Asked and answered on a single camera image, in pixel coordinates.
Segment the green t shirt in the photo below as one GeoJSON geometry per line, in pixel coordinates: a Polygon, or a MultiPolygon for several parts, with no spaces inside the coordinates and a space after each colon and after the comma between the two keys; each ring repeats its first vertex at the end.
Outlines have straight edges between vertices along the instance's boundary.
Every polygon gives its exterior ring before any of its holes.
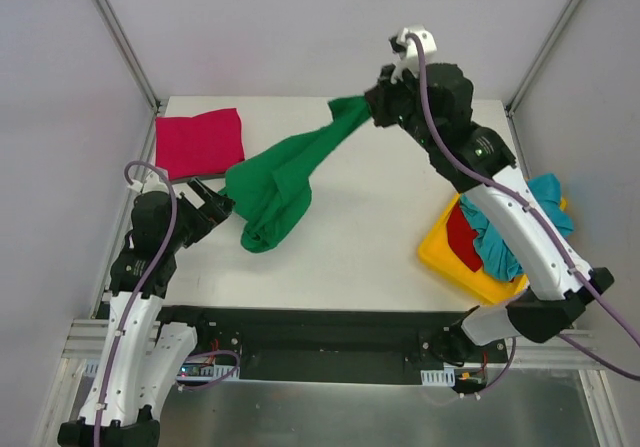
{"type": "Polygon", "coordinates": [[[336,98],[328,107],[328,125],[289,136],[225,174],[221,193],[245,221],[240,244],[246,251],[267,252],[289,235],[311,205],[311,175],[371,118],[362,96],[336,98]]]}

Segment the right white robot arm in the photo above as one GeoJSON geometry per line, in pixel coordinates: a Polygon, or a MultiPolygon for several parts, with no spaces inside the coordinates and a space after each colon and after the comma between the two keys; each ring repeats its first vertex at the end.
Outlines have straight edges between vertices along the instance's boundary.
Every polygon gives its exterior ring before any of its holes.
{"type": "Polygon", "coordinates": [[[473,84],[455,64],[426,68],[427,92],[409,69],[382,67],[365,100],[377,127],[397,125],[423,148],[436,172],[471,201],[515,255],[529,286],[497,305],[474,307],[429,341],[432,355],[461,366],[507,337],[544,343],[569,328],[614,282],[559,233],[529,191],[514,154],[472,118],[473,84]]]}

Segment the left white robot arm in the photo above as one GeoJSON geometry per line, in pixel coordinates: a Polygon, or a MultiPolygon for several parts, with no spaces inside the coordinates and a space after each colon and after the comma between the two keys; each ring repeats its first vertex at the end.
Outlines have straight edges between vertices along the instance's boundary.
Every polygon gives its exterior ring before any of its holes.
{"type": "Polygon", "coordinates": [[[139,187],[131,228],[110,270],[98,369],[78,419],[59,428],[61,446],[157,445],[161,412],[180,367],[210,347],[212,334],[198,322],[156,322],[177,252],[207,236],[234,206],[197,178],[187,184],[201,206],[163,185],[139,187]]]}

